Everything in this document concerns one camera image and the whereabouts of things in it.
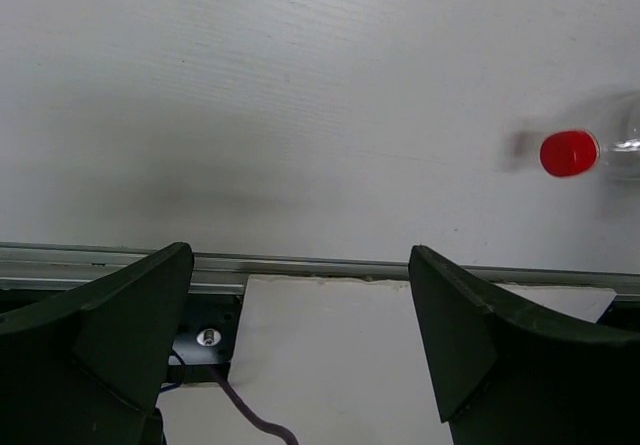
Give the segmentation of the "red label plastic bottle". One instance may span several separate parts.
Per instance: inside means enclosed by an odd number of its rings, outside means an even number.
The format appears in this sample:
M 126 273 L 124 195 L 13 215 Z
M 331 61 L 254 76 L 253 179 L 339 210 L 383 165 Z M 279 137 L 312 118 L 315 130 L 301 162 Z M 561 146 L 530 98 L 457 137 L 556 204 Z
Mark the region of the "red label plastic bottle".
M 542 139 L 538 157 L 557 178 L 601 169 L 611 180 L 637 180 L 639 92 L 612 93 L 582 105 Z

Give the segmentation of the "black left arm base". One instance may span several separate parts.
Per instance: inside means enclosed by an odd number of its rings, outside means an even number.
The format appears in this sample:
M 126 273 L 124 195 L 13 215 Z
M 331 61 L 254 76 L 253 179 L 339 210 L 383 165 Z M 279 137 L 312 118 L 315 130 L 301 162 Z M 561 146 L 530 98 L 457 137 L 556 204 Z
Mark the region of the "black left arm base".
M 240 302 L 178 285 L 86 283 L 60 292 L 1 287 L 1 392 L 112 393 L 143 402 L 163 383 L 226 370 Z

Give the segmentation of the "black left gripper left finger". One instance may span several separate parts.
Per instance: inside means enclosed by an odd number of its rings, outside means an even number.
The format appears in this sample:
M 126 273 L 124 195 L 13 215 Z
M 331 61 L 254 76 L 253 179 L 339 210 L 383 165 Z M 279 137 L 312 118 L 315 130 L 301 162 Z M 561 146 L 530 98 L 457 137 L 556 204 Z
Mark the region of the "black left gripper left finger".
M 156 402 L 193 267 L 177 242 L 2 314 L 2 443 L 165 443 Z

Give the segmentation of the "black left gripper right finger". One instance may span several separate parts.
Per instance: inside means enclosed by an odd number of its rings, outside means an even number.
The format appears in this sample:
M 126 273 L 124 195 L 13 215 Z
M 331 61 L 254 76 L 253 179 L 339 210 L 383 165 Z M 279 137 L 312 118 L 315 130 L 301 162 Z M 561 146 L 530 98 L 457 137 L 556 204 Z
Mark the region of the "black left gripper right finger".
M 639 311 L 588 323 L 412 249 L 412 298 L 457 444 L 635 444 Z

